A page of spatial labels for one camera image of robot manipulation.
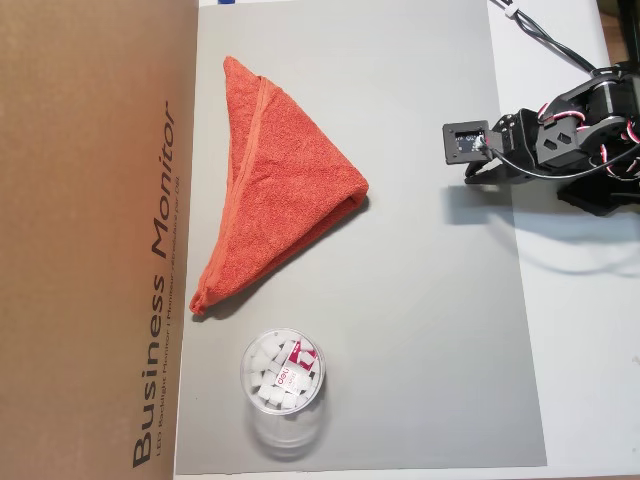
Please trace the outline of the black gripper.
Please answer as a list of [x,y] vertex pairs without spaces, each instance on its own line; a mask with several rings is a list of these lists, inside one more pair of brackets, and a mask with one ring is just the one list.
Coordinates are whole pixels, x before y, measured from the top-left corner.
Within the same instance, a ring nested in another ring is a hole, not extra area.
[[[515,114],[503,115],[492,128],[501,135],[502,145],[495,146],[503,157],[516,166],[533,172],[536,169],[536,141],[539,132],[537,113],[520,109]],[[466,185],[500,185],[525,183],[535,180],[528,174],[499,163],[488,168],[489,161],[472,161],[465,170]]]

